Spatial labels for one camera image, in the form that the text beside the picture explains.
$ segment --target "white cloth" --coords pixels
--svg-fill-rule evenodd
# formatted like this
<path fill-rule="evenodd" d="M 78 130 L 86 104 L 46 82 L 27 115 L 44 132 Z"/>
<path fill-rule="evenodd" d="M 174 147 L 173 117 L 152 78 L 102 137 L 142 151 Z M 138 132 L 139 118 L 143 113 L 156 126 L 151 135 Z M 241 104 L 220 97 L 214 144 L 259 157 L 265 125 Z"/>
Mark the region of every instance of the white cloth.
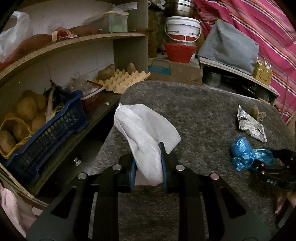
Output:
<path fill-rule="evenodd" d="M 176 128 L 163 116 L 143 104 L 119 103 L 114 125 L 126 137 L 133 153 L 138 172 L 135 185 L 156 186 L 163 182 L 161 151 L 164 143 L 170 153 L 181 141 Z"/>
<path fill-rule="evenodd" d="M 26 204 L 16 193 L 3 188 L 1 184 L 0 205 L 15 228 L 26 237 L 27 230 L 36 220 L 32 206 Z"/>

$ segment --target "egg carton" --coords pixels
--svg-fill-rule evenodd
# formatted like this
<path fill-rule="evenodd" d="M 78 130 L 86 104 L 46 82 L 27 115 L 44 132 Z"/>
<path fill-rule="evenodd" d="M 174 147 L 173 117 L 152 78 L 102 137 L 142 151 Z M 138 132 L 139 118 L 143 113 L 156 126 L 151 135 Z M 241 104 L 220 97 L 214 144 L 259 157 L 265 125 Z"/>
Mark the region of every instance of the egg carton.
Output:
<path fill-rule="evenodd" d="M 126 89 L 135 83 L 146 80 L 151 73 L 146 74 L 144 71 L 138 71 L 129 74 L 125 70 L 117 69 L 114 75 L 109 80 L 96 80 L 99 84 L 105 87 L 107 91 L 123 94 Z"/>

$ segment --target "plastic container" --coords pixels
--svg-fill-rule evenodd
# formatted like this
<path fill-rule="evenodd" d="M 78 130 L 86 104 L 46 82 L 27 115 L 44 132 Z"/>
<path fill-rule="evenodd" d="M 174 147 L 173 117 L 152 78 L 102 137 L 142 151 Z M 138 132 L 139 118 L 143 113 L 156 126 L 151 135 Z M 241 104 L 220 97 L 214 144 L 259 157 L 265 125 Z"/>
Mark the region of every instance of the plastic container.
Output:
<path fill-rule="evenodd" d="M 39 169 L 49 156 L 75 131 L 84 129 L 85 119 L 80 97 L 81 91 L 67 91 L 57 86 L 53 106 L 65 107 L 44 124 L 8 160 L 1 156 L 1 163 L 21 183 L 33 185 L 39 178 Z"/>
<path fill-rule="evenodd" d="M 168 59 L 174 62 L 189 63 L 196 46 L 186 46 L 183 44 L 164 43 Z"/>
<path fill-rule="evenodd" d="M 169 17 L 165 23 L 165 33 L 172 40 L 182 43 L 193 43 L 201 35 L 201 25 L 194 18 Z"/>
<path fill-rule="evenodd" d="M 104 15 L 90 25 L 102 29 L 102 33 L 116 33 L 128 31 L 128 16 L 116 11 L 105 12 Z"/>
<path fill-rule="evenodd" d="M 104 98 L 102 96 L 101 91 L 104 90 L 105 87 L 103 87 L 101 84 L 98 84 L 98 83 L 95 83 L 95 82 L 92 82 L 89 80 L 87 80 L 86 82 L 89 85 L 92 85 L 92 86 L 98 88 L 97 91 L 95 91 L 85 97 L 80 98 L 84 111 L 89 112 L 89 111 L 92 111 L 92 110 L 98 108 L 100 105 L 103 104 Z"/>

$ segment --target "cardboard box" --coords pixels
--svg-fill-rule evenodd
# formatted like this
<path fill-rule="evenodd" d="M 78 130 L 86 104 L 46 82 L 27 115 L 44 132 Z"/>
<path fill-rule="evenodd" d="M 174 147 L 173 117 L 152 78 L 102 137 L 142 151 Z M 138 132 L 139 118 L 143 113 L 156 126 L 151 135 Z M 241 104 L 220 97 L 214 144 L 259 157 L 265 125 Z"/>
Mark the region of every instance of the cardboard box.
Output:
<path fill-rule="evenodd" d="M 267 69 L 265 67 L 265 64 L 261 62 L 261 64 L 256 63 L 254 72 L 253 72 L 253 77 L 260 81 L 261 83 L 269 86 L 271 83 L 271 77 L 272 77 L 272 70 Z"/>
<path fill-rule="evenodd" d="M 202 84 L 202 69 L 198 59 L 187 64 L 169 61 L 166 56 L 150 58 L 148 71 L 149 80 L 162 80 L 187 85 Z"/>

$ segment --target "clear plastic container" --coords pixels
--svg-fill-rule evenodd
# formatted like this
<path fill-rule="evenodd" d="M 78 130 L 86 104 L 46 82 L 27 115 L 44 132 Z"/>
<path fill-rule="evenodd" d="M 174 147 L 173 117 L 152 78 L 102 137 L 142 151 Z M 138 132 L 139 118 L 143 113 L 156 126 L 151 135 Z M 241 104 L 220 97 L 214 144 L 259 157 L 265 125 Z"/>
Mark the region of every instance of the clear plastic container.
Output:
<path fill-rule="evenodd" d="M 106 12 L 101 18 L 91 23 L 101 28 L 102 33 L 116 33 L 128 31 L 128 16 L 118 14 L 116 11 Z"/>

